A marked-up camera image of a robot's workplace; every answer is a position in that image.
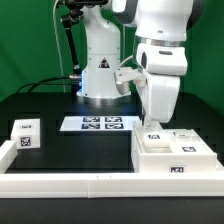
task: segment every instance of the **printed marker sheet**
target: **printed marker sheet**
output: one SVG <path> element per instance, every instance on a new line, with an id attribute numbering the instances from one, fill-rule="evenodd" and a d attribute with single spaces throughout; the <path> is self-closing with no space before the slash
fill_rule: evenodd
<path id="1" fill-rule="evenodd" d="M 65 117 L 60 131 L 128 131 L 137 116 L 72 116 Z"/>

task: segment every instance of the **white edge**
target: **white edge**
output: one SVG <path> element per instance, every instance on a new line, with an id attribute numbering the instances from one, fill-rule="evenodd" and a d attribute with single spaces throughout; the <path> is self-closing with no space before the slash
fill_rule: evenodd
<path id="1" fill-rule="evenodd" d="M 210 174 L 0 174 L 0 198 L 224 196 Z"/>

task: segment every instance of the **black table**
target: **black table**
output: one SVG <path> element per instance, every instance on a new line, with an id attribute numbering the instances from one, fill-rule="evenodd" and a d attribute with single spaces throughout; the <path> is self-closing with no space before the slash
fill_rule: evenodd
<path id="1" fill-rule="evenodd" d="M 14 94 L 0 103 L 0 143 L 15 119 L 41 119 L 41 148 L 20 150 L 7 173 L 133 172 L 130 131 L 60 132 L 64 116 L 136 116 L 141 105 L 94 106 L 70 94 Z M 224 161 L 224 118 L 180 94 L 164 128 L 194 129 Z M 221 223 L 224 198 L 0 199 L 0 223 Z"/>

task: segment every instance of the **white box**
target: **white box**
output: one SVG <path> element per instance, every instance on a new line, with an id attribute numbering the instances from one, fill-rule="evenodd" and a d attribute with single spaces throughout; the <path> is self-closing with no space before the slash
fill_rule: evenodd
<path id="1" fill-rule="evenodd" d="M 40 148 L 40 119 L 15 120 L 11 140 L 17 149 Z"/>
<path id="2" fill-rule="evenodd" d="M 131 156 L 136 173 L 216 171 L 217 154 L 194 130 L 161 130 L 155 133 L 134 127 Z"/>

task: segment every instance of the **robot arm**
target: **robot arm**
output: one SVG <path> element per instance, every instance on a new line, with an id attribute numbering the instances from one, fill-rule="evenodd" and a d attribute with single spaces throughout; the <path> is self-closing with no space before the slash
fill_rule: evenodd
<path id="1" fill-rule="evenodd" d="M 181 42 L 186 40 L 193 3 L 194 0 L 112 2 L 117 19 L 125 25 L 137 27 L 133 57 L 139 65 L 139 77 L 135 83 L 146 115 L 152 121 L 168 122 L 172 117 L 180 76 L 187 71 Z M 121 74 L 122 69 L 116 73 L 117 83 L 121 83 Z"/>

